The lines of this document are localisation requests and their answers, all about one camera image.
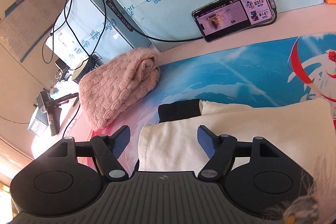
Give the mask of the anime printed desk mat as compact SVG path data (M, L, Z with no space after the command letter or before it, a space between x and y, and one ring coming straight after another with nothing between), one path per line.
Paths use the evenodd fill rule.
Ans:
M335 34L275 40L161 66L156 88L104 130L110 135L130 127L130 143L120 156L127 171L138 161L141 129L159 122L158 107L194 98L250 107L321 98L335 113Z

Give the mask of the black tripod stand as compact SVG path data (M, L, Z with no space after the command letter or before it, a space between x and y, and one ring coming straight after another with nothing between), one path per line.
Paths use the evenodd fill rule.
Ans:
M62 111L60 105L68 103L70 99L78 96L78 93L71 93L54 100L46 90L43 90L38 94L36 98L38 108L42 114L47 114L52 136L57 135L60 131L60 114Z

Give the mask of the pink knitted sweater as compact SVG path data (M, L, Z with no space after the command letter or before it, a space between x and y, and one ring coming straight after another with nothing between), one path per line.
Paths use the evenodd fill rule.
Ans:
M91 129L106 128L151 92L159 81L158 54L136 48L90 71L79 82L79 99Z

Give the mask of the white garment with black cuffs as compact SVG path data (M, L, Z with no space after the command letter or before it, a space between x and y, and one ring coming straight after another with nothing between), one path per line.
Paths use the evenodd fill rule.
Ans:
M239 141L261 136L313 174L320 157L335 163L335 128L330 105L321 98L284 107L203 102L198 117L146 125L138 142L140 171L199 173L209 157L197 141L205 125L215 135L228 134Z

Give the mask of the smartphone with lit screen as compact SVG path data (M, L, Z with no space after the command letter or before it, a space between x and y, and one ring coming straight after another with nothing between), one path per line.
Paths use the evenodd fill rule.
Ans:
M203 38L213 42L236 32L273 24L274 0L217 0L191 14Z

